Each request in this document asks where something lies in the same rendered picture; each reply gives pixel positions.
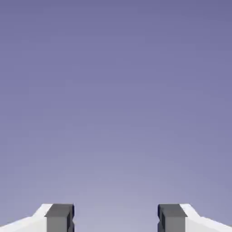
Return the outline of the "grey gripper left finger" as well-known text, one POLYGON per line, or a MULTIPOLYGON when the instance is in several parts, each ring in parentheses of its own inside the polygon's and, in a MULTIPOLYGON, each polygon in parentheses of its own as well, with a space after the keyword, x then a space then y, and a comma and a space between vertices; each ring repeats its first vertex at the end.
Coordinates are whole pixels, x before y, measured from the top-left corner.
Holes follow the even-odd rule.
POLYGON ((0 226, 0 232, 75 232, 73 204, 43 203, 29 217, 0 226))

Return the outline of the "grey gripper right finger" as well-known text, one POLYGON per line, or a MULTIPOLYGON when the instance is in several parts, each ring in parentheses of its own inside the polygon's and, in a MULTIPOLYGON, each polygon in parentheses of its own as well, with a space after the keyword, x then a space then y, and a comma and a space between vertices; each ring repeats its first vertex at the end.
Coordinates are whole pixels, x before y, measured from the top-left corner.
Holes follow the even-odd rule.
POLYGON ((232 232, 232 226, 200 216, 189 203, 159 204, 157 232, 232 232))

